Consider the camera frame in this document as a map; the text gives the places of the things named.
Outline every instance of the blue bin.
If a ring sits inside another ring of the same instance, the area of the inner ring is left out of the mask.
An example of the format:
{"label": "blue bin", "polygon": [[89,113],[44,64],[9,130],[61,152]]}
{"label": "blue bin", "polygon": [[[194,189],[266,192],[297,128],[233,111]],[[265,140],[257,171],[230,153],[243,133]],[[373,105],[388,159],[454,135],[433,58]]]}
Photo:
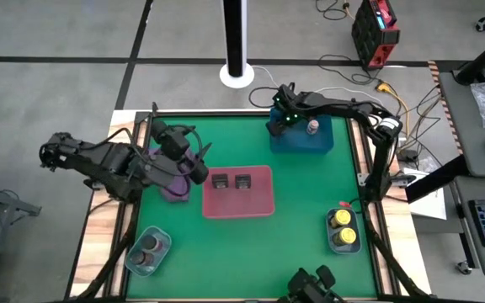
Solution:
{"label": "blue bin", "polygon": [[[270,120],[281,119],[281,113],[276,109],[270,110]],[[314,135],[308,135],[308,122],[303,120],[285,130],[284,134],[270,137],[270,150],[273,153],[310,153],[324,155],[334,147],[333,122],[328,115],[316,118],[319,129]]]}

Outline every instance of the green table surface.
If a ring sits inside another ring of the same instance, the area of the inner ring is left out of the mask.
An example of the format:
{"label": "green table surface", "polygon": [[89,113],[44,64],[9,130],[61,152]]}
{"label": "green table surface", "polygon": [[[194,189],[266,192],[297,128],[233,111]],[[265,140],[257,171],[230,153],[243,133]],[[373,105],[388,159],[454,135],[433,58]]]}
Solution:
{"label": "green table surface", "polygon": [[333,118],[334,148],[327,155],[273,154],[264,127],[267,117],[164,120],[196,125],[204,144],[212,142],[205,157],[208,167],[269,165],[275,212],[251,219],[206,219],[201,186],[192,188],[189,202],[179,204],[169,204],[158,189],[149,188],[142,195],[136,237],[158,226],[172,237],[173,245],[153,275],[130,276],[127,298],[278,298],[287,293],[298,268],[315,273],[322,264],[333,271],[333,289],[340,295],[376,296],[361,215],[358,253],[338,255],[327,242],[328,210],[337,208],[340,200],[358,197],[344,119]]}

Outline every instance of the black pole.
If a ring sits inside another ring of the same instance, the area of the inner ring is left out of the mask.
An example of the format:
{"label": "black pole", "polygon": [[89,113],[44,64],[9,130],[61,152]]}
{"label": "black pole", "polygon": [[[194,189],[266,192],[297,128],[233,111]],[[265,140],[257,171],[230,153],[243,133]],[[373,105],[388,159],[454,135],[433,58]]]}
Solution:
{"label": "black pole", "polygon": [[226,29],[227,71],[232,77],[243,75],[243,66],[246,64],[243,50],[243,1],[223,0],[224,27]]}
{"label": "black pole", "polygon": [[459,84],[469,85],[473,83],[477,74],[485,67],[485,51],[477,59],[465,65],[456,75],[456,81]]}

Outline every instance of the red tray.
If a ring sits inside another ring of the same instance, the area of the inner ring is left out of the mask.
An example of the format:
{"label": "red tray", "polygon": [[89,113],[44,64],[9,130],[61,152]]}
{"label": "red tray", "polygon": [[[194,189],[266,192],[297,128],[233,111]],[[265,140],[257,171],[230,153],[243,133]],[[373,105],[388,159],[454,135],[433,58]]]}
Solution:
{"label": "red tray", "polygon": [[[226,173],[228,188],[215,189],[213,174]],[[236,189],[235,175],[249,174],[250,189]],[[274,213],[273,176],[268,166],[212,167],[203,184],[203,216],[209,219],[250,218]]]}

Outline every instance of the black box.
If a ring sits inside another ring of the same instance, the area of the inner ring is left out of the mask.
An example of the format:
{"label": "black box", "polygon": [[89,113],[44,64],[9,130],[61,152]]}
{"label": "black box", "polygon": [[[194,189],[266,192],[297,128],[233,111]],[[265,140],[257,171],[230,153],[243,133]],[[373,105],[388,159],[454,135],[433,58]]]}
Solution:
{"label": "black box", "polygon": [[227,189],[229,183],[227,182],[227,173],[218,173],[211,176],[212,187],[215,189]]}
{"label": "black box", "polygon": [[252,186],[252,181],[249,174],[242,174],[235,176],[236,189],[249,189]]}

